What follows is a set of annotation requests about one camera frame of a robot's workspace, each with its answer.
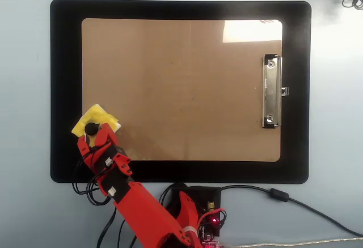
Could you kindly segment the red gripper body with servo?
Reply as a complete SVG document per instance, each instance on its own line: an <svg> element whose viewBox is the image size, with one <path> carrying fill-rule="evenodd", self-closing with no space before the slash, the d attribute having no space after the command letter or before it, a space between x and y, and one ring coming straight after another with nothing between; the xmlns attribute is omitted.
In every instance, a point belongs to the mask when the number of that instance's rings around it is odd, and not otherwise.
<svg viewBox="0 0 363 248"><path fill-rule="evenodd" d="M113 158L118 153L118 147L114 144L108 143L102 148L90 153L85 158L85 164L92 172L101 172L108 167L107 160L113 161Z"/></svg>

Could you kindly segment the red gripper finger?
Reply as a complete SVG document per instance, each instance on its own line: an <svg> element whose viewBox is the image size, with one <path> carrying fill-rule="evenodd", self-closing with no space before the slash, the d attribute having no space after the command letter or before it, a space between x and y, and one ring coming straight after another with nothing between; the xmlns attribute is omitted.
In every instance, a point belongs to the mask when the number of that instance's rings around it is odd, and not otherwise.
<svg viewBox="0 0 363 248"><path fill-rule="evenodd" d="M109 142L116 146L119 145L119 141L111 126L108 123L99 125L99 130L96 134L94 146L100 148Z"/></svg>
<svg viewBox="0 0 363 248"><path fill-rule="evenodd" d="M86 158L90 154L90 147L85 134L78 139L77 146L82 158Z"/></svg>

